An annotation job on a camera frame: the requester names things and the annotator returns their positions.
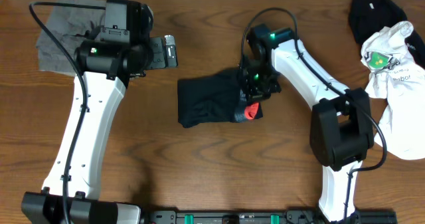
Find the black leggings red waistband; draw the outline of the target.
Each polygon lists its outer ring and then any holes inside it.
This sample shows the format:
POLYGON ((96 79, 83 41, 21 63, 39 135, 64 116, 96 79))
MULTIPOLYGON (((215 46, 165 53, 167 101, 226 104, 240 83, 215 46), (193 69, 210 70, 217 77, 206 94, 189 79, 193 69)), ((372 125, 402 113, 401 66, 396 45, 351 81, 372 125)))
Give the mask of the black leggings red waistband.
POLYGON ((263 117, 259 102, 246 100, 238 69, 177 81, 178 122, 184 128, 201 123, 243 123, 263 117))

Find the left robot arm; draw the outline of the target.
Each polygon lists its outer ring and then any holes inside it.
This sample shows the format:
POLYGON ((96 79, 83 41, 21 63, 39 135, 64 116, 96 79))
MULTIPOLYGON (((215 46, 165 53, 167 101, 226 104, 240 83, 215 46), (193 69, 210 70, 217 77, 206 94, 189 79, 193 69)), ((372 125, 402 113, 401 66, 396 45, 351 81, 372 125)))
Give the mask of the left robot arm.
POLYGON ((101 201, 104 154, 118 106, 131 79, 174 63, 164 38, 150 37, 146 4, 107 0, 98 36, 66 53, 75 71, 65 133, 41 191, 26 192, 21 210, 32 223, 147 223, 135 204, 101 201))

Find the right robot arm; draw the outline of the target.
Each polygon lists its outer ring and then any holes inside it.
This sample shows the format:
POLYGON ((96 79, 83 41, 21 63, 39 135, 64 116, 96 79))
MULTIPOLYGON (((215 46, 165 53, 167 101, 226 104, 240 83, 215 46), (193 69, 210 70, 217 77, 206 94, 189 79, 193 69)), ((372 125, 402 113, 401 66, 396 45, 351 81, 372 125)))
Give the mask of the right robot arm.
POLYGON ((254 54, 240 65, 247 100, 261 102, 280 92, 279 75, 292 84, 311 109, 309 144, 323 170, 318 203, 322 218, 328 223, 356 223, 353 170, 362 166, 373 146, 367 93, 335 80, 290 28, 271 31, 258 25, 245 39, 254 54))

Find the folded gray pants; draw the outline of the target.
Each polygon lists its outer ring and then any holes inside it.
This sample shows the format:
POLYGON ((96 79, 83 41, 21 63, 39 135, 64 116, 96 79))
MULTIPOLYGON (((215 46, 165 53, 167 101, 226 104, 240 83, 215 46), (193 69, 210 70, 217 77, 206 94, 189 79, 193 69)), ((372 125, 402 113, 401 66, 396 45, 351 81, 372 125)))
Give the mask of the folded gray pants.
MULTIPOLYGON (((58 39, 70 56, 85 40, 100 39, 100 29, 104 25, 105 11, 75 7, 54 7, 46 27, 58 39)), ((39 69, 68 76, 75 72, 65 57, 45 32, 41 32, 36 43, 39 69)))

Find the black t-shirt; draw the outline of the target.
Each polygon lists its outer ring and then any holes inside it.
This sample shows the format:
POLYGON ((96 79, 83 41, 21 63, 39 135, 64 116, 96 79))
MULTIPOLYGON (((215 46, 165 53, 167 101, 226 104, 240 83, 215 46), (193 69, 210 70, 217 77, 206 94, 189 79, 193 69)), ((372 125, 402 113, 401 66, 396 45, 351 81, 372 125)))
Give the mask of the black t-shirt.
POLYGON ((384 27, 407 20, 406 13, 392 0, 351 0, 348 23, 358 45, 384 27))

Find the white printed t-shirt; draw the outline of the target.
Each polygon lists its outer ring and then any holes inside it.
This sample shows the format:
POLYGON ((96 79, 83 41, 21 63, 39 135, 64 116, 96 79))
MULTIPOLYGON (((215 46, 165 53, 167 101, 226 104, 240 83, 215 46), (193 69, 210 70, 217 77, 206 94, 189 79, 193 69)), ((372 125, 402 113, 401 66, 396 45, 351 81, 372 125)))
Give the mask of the white printed t-shirt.
POLYGON ((415 63, 405 39, 414 31, 408 21, 384 27, 361 47, 370 70, 366 92, 388 103, 379 128, 390 153, 403 160, 424 158, 424 69, 415 63))

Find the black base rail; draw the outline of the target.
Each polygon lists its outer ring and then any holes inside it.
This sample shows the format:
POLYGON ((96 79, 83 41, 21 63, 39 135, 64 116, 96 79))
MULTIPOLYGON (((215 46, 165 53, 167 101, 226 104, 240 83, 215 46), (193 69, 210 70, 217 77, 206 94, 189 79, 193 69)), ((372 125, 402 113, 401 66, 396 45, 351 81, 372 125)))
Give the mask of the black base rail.
MULTIPOLYGON (((140 224, 324 224, 328 221, 318 211, 292 209, 283 212, 220 213, 153 211, 142 215, 140 224)), ((355 211, 342 223, 397 224, 393 211, 355 211)))

